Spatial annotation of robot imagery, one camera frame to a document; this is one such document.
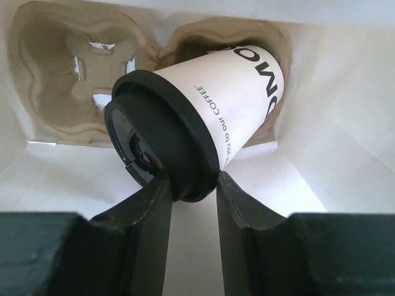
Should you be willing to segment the white paper cup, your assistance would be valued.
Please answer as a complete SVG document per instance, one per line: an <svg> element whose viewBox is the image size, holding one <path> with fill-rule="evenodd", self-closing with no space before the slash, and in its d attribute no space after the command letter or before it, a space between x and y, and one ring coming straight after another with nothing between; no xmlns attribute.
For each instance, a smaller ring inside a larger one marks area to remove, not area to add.
<svg viewBox="0 0 395 296"><path fill-rule="evenodd" d="M285 81L275 58L258 46L235 46L156 71L200 114L224 168L281 100Z"/></svg>

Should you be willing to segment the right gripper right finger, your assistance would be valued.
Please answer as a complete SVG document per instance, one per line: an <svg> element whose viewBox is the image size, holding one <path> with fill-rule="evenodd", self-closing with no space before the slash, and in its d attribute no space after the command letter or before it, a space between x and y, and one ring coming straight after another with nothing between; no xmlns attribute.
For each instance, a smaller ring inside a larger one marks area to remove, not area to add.
<svg viewBox="0 0 395 296"><path fill-rule="evenodd" d="M393 295L394 216L295 213L287 218L218 176L226 295Z"/></svg>

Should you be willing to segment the black lid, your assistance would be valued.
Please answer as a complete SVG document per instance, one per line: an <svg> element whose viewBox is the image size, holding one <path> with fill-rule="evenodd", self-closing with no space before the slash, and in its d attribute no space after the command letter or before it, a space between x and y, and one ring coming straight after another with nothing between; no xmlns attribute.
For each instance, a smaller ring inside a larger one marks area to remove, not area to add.
<svg viewBox="0 0 395 296"><path fill-rule="evenodd" d="M109 138L127 172L142 187L166 173L173 200L199 202L217 185L219 159L198 111L154 72L121 76L104 109Z"/></svg>

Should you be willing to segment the brown paper bag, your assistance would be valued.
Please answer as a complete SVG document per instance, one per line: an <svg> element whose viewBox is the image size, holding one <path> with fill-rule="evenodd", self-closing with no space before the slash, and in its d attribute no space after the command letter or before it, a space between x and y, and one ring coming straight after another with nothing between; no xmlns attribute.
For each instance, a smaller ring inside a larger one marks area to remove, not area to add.
<svg viewBox="0 0 395 296"><path fill-rule="evenodd" d="M27 114L7 53L12 19L27 2L1 2L1 213L90 220L143 187L110 138L61 141ZM285 218L394 216L393 1L41 2L117 10L155 47L165 47L178 27L210 18L274 23L291 45L283 95L220 173ZM172 196L161 295L226 295L216 190L193 203Z"/></svg>

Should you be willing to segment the beige pulp cup carrier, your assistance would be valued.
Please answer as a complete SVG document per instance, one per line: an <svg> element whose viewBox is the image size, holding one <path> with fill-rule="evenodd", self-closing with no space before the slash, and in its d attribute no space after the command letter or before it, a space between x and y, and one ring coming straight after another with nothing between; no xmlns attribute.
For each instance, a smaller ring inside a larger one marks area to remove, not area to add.
<svg viewBox="0 0 395 296"><path fill-rule="evenodd" d="M291 45L272 22L209 18L178 27L165 47L155 47L132 18L103 6L27 2L12 19L7 53L16 92L31 119L61 141L90 143L109 138L93 96L110 94L128 61L156 71L247 44L271 53L289 77Z"/></svg>

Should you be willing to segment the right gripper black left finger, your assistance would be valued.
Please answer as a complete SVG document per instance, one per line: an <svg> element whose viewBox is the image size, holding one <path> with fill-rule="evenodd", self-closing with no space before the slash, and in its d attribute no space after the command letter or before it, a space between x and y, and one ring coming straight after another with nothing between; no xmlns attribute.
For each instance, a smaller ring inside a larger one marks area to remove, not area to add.
<svg viewBox="0 0 395 296"><path fill-rule="evenodd" d="M1 213L2 295L161 295L172 189L165 173L90 220Z"/></svg>

